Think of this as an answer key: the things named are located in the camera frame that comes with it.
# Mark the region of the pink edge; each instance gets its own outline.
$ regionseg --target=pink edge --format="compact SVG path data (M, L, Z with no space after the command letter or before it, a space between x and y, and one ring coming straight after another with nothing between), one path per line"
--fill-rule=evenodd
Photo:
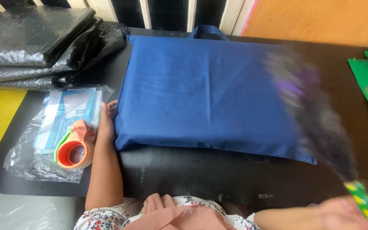
M249 12L248 18L246 19L245 24L244 24L244 26L242 27L241 34L240 34L239 36L242 36L242 34L244 33L244 30L247 28L247 25L248 25L249 19L251 18L251 15L252 15L253 11L255 10L255 7L256 7L256 4L257 4L257 3L258 3L258 0L255 0L255 2L253 2L253 5L252 5L252 8L251 8L251 11Z

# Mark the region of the hand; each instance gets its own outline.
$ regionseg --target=hand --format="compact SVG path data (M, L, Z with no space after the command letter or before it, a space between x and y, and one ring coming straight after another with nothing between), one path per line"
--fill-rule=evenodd
M117 100L106 103L101 103L101 114L99 130L97 132L98 139L109 139L114 140L115 138L115 123L113 122L113 117L115 116Z
M368 230L368 219L351 196L324 201L319 210L324 230Z

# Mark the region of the green tape dispenser handle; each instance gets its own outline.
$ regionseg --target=green tape dispenser handle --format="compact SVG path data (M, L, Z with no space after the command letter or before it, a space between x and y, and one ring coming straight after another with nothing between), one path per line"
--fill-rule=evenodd
M72 133L73 129L68 129L68 131L66 132L66 134L64 135L64 137L59 141L58 145L55 148L55 152L54 152L54 162L58 163L58 149L59 147L64 144L64 142L68 139L69 135Z
M344 186L346 186L347 190L349 190L355 199L357 206L368 219L368 194L365 191L364 186L358 181L345 183Z

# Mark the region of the person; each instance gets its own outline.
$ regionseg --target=person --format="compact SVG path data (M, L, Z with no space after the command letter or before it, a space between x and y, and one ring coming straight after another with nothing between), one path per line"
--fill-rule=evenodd
M368 220L349 196L311 207L263 210L247 218L191 196L125 199L114 147L116 105L117 101L102 103L86 212L75 230L368 230Z

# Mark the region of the floral blouse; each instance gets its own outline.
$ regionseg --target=floral blouse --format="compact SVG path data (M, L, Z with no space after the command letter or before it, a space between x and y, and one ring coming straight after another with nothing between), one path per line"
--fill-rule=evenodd
M177 196L173 197L173 200L177 206L202 205L209 207L218 212L227 224L237 230L260 230L253 221L255 214L246 219L239 215L227 215L224 209L215 201L192 196ZM89 212L84 212L76 223L74 230L121 230L141 216L142 213L140 212L138 215L131 217L130 213L124 209L123 204L114 207L95 208Z

